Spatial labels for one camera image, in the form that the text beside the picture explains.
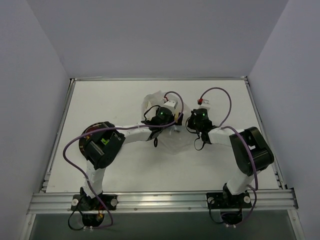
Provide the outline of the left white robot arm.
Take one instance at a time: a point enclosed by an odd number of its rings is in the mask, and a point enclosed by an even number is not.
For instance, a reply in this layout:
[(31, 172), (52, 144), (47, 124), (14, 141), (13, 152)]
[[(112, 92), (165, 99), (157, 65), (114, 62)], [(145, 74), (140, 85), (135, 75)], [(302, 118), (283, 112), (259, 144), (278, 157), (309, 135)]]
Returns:
[(157, 105), (155, 116), (141, 121), (148, 127), (128, 129), (126, 126), (126, 130), (105, 130), (82, 137), (78, 145), (87, 160), (86, 175), (89, 180), (81, 188), (85, 194), (83, 204), (90, 210), (100, 206), (105, 169), (115, 160), (123, 145), (156, 139), (165, 129), (164, 125), (174, 122), (177, 115), (176, 107), (165, 103)]

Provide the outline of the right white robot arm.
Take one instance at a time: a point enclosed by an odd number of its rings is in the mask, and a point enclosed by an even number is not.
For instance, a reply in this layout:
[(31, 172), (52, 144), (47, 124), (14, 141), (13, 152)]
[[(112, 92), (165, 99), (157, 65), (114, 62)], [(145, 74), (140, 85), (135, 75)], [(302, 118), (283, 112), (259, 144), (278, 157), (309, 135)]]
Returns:
[(203, 144), (223, 145), (232, 148), (237, 171), (223, 186), (223, 203), (234, 206), (240, 201), (240, 194), (251, 187), (259, 188), (258, 174), (274, 163), (274, 154), (257, 127), (236, 130), (231, 126), (218, 127), (209, 119), (205, 108), (194, 109), (186, 122)]

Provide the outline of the green fake lime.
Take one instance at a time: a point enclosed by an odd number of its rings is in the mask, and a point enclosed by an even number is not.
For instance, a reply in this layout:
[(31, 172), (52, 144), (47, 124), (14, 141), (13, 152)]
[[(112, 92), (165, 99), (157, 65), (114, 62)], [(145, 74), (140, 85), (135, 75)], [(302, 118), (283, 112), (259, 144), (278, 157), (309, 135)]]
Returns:
[(101, 140), (100, 140), (100, 142), (104, 145), (104, 146), (106, 146), (108, 143), (109, 143), (109, 139), (104, 139), (104, 138), (102, 138)]

